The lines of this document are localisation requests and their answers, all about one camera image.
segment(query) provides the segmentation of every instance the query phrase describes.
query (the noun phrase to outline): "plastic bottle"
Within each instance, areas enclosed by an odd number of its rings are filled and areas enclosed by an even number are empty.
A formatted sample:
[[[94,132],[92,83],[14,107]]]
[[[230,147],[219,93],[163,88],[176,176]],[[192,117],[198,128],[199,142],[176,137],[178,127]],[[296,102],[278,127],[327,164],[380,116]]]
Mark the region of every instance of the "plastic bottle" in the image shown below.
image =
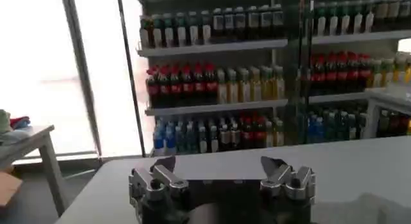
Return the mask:
[[[184,13],[179,12],[176,14],[176,17],[179,46],[187,46],[189,44],[189,31],[186,23],[186,16]]]
[[[202,43],[203,44],[210,44],[211,38],[211,18],[210,14],[207,10],[201,12],[202,17]]]
[[[196,12],[189,12],[188,13],[188,25],[190,28],[190,43],[192,45],[199,45],[201,44],[199,31],[198,31],[198,18]]]
[[[217,70],[218,77],[218,103],[228,103],[227,82],[225,82],[225,73],[223,69]]]
[[[250,89],[250,75],[246,68],[240,68],[240,102],[250,102],[251,101],[251,89]]]
[[[153,26],[150,18],[146,15],[140,16],[140,39],[142,49],[154,47]]]
[[[239,41],[245,40],[245,13],[242,7],[237,7],[234,10],[234,31],[236,38]]]
[[[164,24],[161,19],[161,15],[152,15],[153,19],[153,37],[154,37],[154,47],[164,47],[166,45],[165,34],[164,34]]]
[[[162,18],[164,19],[164,36],[166,37],[166,47],[175,47],[175,27],[171,13],[164,13],[162,15]]]

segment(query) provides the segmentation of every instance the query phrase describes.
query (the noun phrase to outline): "dark bottle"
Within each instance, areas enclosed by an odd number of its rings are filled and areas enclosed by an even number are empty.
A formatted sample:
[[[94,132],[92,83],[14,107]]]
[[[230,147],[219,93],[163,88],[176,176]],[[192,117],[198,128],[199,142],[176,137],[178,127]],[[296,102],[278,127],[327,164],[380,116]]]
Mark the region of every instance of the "dark bottle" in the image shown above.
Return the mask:
[[[330,53],[326,62],[326,83],[325,89],[327,94],[335,93],[337,82],[337,56],[334,53]]]
[[[184,98],[183,102],[185,105],[192,105],[194,103],[193,97],[194,93],[194,80],[191,76],[190,66],[187,64],[181,75],[182,80],[182,97]]]
[[[240,6],[234,10],[234,32],[237,40],[245,40],[245,13]]]
[[[347,74],[347,92],[358,91],[358,58],[353,52],[348,52],[348,74]]]
[[[155,79],[155,72],[153,69],[147,70],[148,77],[146,79],[146,87],[148,97],[150,98],[150,106],[152,108],[158,107],[159,100],[159,85]]]
[[[207,92],[207,102],[210,104],[217,104],[218,99],[218,82],[217,75],[213,64],[205,65],[205,89]]]
[[[272,12],[270,11],[268,5],[261,6],[259,8],[260,15],[260,32],[259,35],[262,39],[272,38]]]
[[[196,103],[206,103],[206,84],[204,82],[203,69],[199,63],[196,64],[194,69],[194,91]]]
[[[168,66],[160,68],[159,73],[159,85],[160,85],[160,107],[170,107],[170,76]]]
[[[338,54],[337,61],[337,92],[339,94],[345,92],[345,85],[347,83],[347,55],[344,52]]]
[[[171,101],[175,107],[181,106],[182,103],[182,81],[180,79],[180,69],[178,65],[175,65],[171,69],[170,74],[170,85],[171,85]]]
[[[247,38],[249,40],[256,40],[258,39],[258,29],[259,29],[259,15],[256,6],[251,6],[248,9],[247,14]]]

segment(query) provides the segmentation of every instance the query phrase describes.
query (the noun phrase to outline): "bottle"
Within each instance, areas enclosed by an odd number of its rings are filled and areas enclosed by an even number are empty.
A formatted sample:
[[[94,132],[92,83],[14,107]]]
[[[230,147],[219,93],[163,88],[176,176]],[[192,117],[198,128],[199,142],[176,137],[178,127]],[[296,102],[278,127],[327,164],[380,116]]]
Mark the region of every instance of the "bottle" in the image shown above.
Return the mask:
[[[182,70],[182,94],[185,105],[193,104],[194,98],[194,80],[191,76],[190,66],[187,64]]]
[[[261,20],[259,34],[262,39],[270,39],[272,37],[272,12],[268,5],[261,6],[258,11]]]
[[[211,33],[213,40],[221,42],[224,33],[224,16],[221,8],[216,8],[213,11],[213,32]]]
[[[374,25],[378,31],[384,30],[385,19],[388,16],[388,0],[377,0]]]
[[[248,9],[248,26],[247,33],[249,40],[258,39],[259,15],[256,6],[251,6]]]
[[[210,143],[211,143],[211,153],[216,153],[219,151],[218,136],[217,136],[217,126],[212,125],[210,127]]]
[[[281,4],[276,4],[272,7],[272,32],[272,35],[276,39],[286,38],[283,9],[281,9]]]
[[[233,69],[228,69],[228,74],[229,103],[238,103],[238,83],[236,71]]]
[[[356,92],[358,86],[358,57],[353,52],[348,52],[348,73],[347,73],[347,92]]]
[[[227,99],[227,82],[225,82],[225,73],[223,69],[217,70],[218,77],[218,103],[228,103]]]
[[[190,28],[190,43],[192,45],[199,45],[201,44],[200,37],[198,34],[198,18],[196,12],[189,12],[188,13],[188,25]]]
[[[245,40],[245,13],[242,7],[234,9],[234,32],[238,41]]]
[[[316,8],[315,12],[315,30],[317,31],[318,36],[323,36],[326,30],[326,4],[319,3],[318,7]]]
[[[376,4],[377,0],[368,0],[366,5],[365,5],[365,12],[366,15],[364,17],[363,20],[363,31],[366,33],[371,32],[372,27],[374,26],[374,9],[375,9],[375,4]]]
[[[329,7],[329,35],[336,35],[337,34],[337,26],[338,26],[338,3],[332,2]]]
[[[154,37],[154,47],[164,47],[166,45],[165,34],[164,34],[164,24],[159,14],[152,15],[153,19],[153,37]]]
[[[176,42],[175,42],[175,33],[174,33],[174,23],[173,23],[173,18],[171,16],[171,13],[164,13],[162,15],[162,18],[164,19],[164,35],[166,37],[166,47],[175,47]]]
[[[330,53],[326,62],[326,92],[328,94],[335,93],[336,81],[337,81],[337,56],[334,53]]]
[[[381,65],[382,61],[381,60],[375,60],[374,61],[374,77],[372,80],[372,87],[373,88],[378,88],[383,86],[383,75],[381,73]]]
[[[177,18],[177,36],[179,40],[179,46],[187,46],[189,44],[189,34],[186,24],[186,17],[184,13],[179,12],[176,14]]]
[[[342,16],[341,16],[341,35],[347,35],[348,34],[348,27],[350,23],[350,16],[349,16],[349,10],[351,7],[351,3],[349,1],[345,1],[342,3],[341,8],[342,8]]]
[[[246,68],[240,68],[240,102],[251,101],[250,75]]]
[[[182,103],[182,84],[180,80],[180,70],[179,66],[175,65],[171,69],[170,74],[170,85],[171,85],[171,94],[170,94],[170,104],[173,104],[175,107],[180,106]]]
[[[251,67],[250,71],[252,73],[251,78],[251,101],[261,101],[261,80],[260,71],[257,67]]]
[[[337,62],[337,92],[339,94],[345,92],[346,83],[347,83],[347,55],[344,52],[338,54]]]
[[[388,58],[383,60],[383,84],[382,87],[388,86],[394,77],[394,59]]]
[[[224,36],[229,42],[234,40],[234,13],[232,8],[224,10]]]
[[[150,18],[146,15],[140,16],[140,39],[142,49],[154,47],[153,26]]]
[[[201,12],[202,17],[202,43],[210,44],[211,38],[211,18],[207,10]]]
[[[354,15],[353,19],[351,20],[351,23],[353,23],[353,33],[358,34],[362,32],[362,21],[363,21],[363,2],[362,0],[358,0],[355,2],[355,9],[354,9]]]
[[[283,128],[283,121],[282,120],[277,120],[277,125],[276,125],[276,130],[277,130],[277,146],[284,146],[284,128]]]
[[[241,142],[241,132],[240,129],[238,128],[237,122],[233,121],[231,123],[231,148],[234,150],[238,150],[240,148],[240,142]]]
[[[205,89],[207,90],[207,102],[216,104],[218,99],[218,81],[213,64],[205,65]]]
[[[197,104],[199,103],[204,103],[204,96],[206,94],[206,85],[204,82],[204,75],[203,75],[203,70],[201,68],[201,65],[199,63],[196,64],[195,70],[194,70],[194,91],[196,94],[196,102]]]

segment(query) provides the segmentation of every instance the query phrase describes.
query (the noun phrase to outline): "table leg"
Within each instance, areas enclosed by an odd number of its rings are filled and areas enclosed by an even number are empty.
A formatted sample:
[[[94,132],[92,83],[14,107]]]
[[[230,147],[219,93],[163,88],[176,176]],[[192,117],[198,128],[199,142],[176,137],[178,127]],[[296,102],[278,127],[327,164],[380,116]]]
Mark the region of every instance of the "table leg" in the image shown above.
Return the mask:
[[[44,171],[46,172],[58,216],[61,216],[68,206],[66,194],[63,192],[64,180],[58,166],[50,135],[45,136],[44,140],[45,145],[39,148],[40,156],[43,160]]]

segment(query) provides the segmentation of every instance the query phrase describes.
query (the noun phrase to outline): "small table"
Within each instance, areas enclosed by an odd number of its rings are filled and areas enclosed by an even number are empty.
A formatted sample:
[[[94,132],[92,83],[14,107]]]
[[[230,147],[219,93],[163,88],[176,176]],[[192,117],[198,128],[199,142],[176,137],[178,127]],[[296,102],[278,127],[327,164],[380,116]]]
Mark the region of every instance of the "small table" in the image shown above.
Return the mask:
[[[6,168],[12,162],[38,148],[57,213],[61,216],[66,210],[68,202],[63,192],[63,177],[50,137],[50,132],[54,130],[54,126],[29,126],[23,130],[27,131],[29,135],[27,139],[13,145],[0,146],[0,169]]]

